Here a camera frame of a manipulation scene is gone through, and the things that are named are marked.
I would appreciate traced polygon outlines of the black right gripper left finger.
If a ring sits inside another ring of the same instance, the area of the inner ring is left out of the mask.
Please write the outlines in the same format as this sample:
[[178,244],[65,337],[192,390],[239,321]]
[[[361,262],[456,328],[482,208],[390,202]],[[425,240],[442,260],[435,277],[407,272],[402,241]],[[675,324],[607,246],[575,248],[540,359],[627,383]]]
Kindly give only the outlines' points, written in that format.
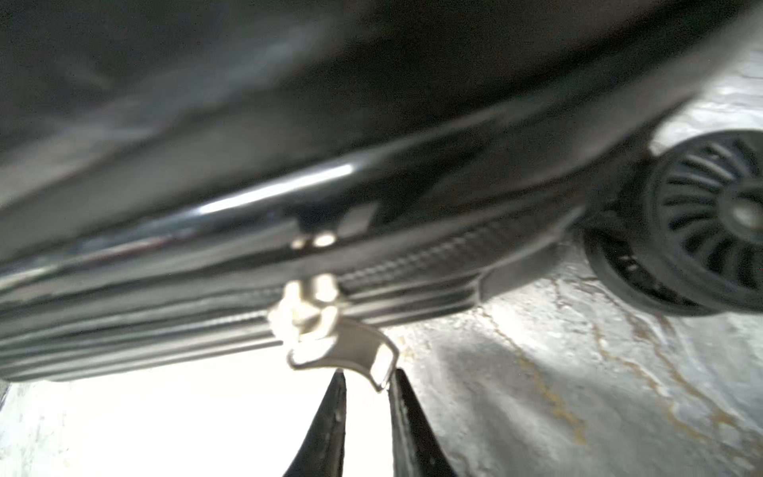
[[284,477],[343,475],[347,421],[347,384],[337,370]]

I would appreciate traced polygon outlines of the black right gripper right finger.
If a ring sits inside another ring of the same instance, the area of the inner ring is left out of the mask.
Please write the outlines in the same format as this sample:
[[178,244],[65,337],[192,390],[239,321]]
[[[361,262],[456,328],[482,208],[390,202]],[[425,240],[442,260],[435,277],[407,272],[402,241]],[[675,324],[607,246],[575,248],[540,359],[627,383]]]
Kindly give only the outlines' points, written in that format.
[[389,381],[389,409],[393,476],[455,476],[403,369]]

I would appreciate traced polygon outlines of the silver zipper pull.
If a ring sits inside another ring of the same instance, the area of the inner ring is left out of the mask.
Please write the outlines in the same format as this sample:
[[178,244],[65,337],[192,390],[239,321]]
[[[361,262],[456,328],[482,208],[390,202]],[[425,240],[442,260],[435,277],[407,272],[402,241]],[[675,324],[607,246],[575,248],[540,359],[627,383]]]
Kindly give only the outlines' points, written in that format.
[[385,391],[397,369],[399,349],[378,328],[346,317],[346,308],[337,277],[320,274],[287,282],[267,320],[286,349],[291,369],[349,370],[376,391]]

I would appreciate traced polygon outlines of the black hard-shell suitcase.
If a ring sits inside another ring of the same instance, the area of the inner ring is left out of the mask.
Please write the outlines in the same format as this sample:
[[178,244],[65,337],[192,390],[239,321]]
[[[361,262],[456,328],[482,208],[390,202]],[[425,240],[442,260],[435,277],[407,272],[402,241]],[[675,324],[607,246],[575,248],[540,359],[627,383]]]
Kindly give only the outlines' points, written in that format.
[[599,208],[758,1],[5,1],[1,378],[278,343],[337,277],[473,307]]

